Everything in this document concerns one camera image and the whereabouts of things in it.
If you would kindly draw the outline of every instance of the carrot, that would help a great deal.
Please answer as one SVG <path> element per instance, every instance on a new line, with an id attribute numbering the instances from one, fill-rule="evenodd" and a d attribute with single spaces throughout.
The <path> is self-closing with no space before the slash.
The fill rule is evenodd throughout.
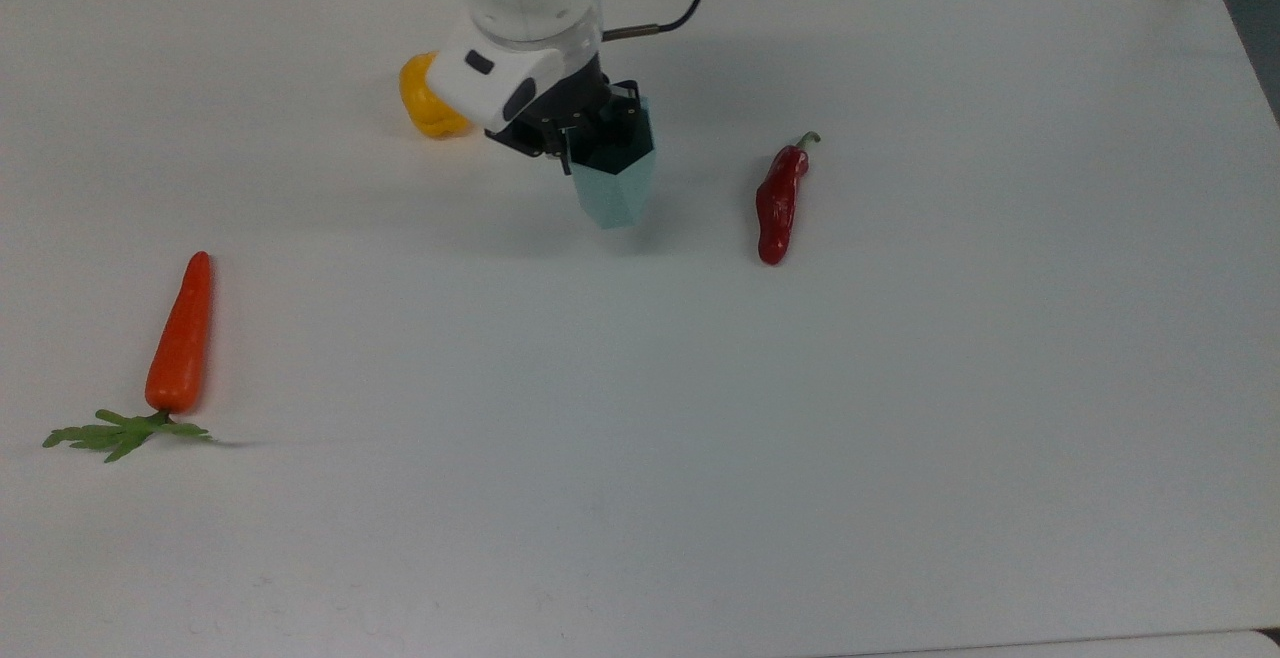
<path id="1" fill-rule="evenodd" d="M 165 420 L 172 413 L 186 413 L 200 398 L 212 307 L 212 274 L 209 253 L 204 251 L 187 262 L 182 289 L 173 302 L 151 370 L 147 371 L 147 405 Z"/>

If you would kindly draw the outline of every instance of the table surface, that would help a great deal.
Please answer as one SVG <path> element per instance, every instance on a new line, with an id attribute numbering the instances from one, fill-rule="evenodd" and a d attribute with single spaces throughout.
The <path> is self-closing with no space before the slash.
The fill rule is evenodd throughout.
<path id="1" fill-rule="evenodd" d="M 1280 131 L 1221 0 L 705 0 L 604 47 L 659 146 L 613 233 L 415 133 L 397 72 L 460 10 L 0 0 L 0 653 L 1280 625 Z M 41 449 L 145 408 L 197 250 L 224 443 Z"/>

